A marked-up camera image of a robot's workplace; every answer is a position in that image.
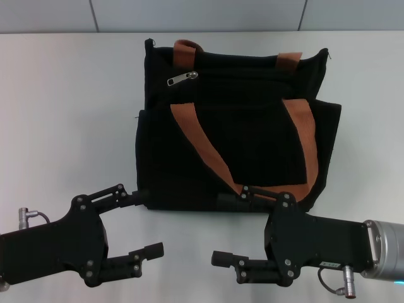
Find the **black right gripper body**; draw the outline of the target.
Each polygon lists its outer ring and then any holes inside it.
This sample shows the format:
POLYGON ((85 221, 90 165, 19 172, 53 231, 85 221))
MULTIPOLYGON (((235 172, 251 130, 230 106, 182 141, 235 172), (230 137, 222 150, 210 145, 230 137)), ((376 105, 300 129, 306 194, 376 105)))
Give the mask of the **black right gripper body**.
POLYGON ((364 223, 307 214, 290 193, 269 193, 264 248, 269 283, 288 287, 305 266, 360 273, 372 267, 368 229, 364 223))

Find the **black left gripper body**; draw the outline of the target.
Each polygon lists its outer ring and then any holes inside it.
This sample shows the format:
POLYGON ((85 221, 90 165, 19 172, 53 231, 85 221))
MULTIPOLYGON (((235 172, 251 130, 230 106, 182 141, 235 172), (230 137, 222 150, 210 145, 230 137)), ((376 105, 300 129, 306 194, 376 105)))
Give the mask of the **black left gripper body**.
POLYGON ((75 271, 87 285, 99 285, 107 251, 101 218, 90 197, 81 195, 60 220, 1 236, 1 278, 15 285, 75 271))

